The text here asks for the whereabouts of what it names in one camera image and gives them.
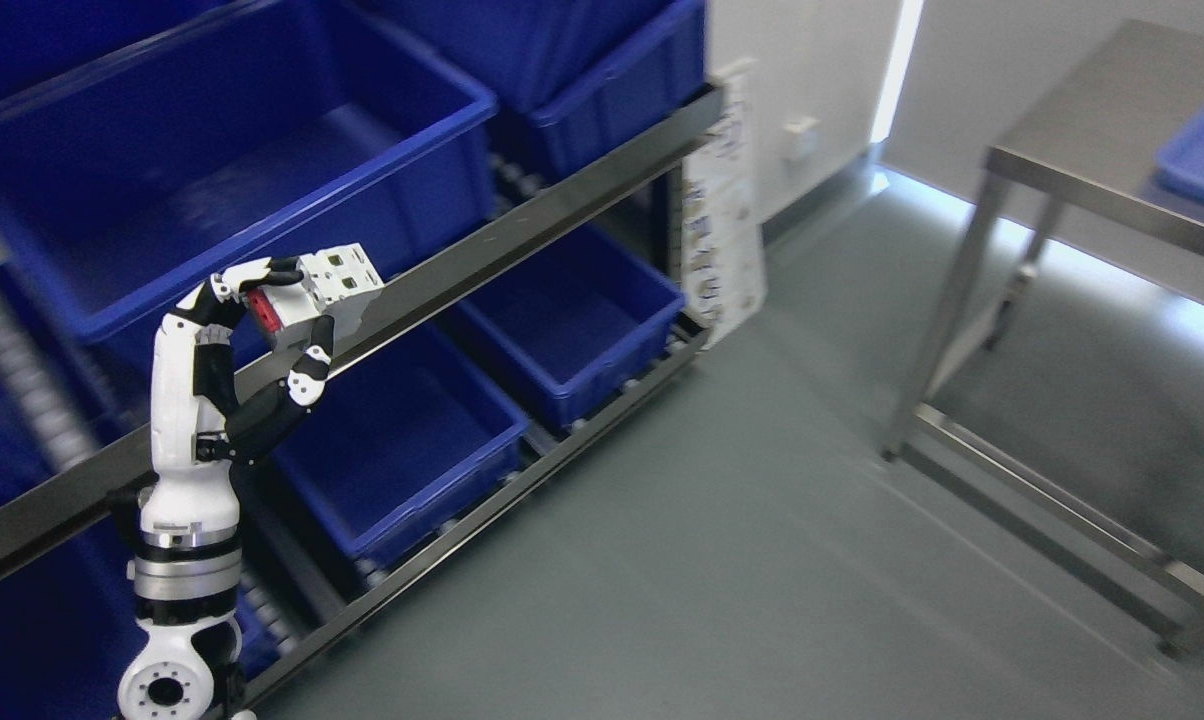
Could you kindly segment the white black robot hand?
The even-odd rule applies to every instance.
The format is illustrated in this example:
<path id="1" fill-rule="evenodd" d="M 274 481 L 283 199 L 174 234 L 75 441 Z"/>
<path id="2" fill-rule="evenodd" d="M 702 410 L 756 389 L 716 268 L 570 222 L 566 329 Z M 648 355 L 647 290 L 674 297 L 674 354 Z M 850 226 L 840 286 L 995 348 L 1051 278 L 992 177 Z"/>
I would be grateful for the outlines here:
<path id="1" fill-rule="evenodd" d="M 160 489 L 209 492 L 235 464 L 272 452 L 321 399 L 334 352 L 334 318 L 318 315 L 287 374 L 244 401 L 235 384 L 232 338 L 247 293 L 294 287 L 296 258 L 250 260 L 209 275 L 163 315 L 150 365 L 150 466 Z"/>

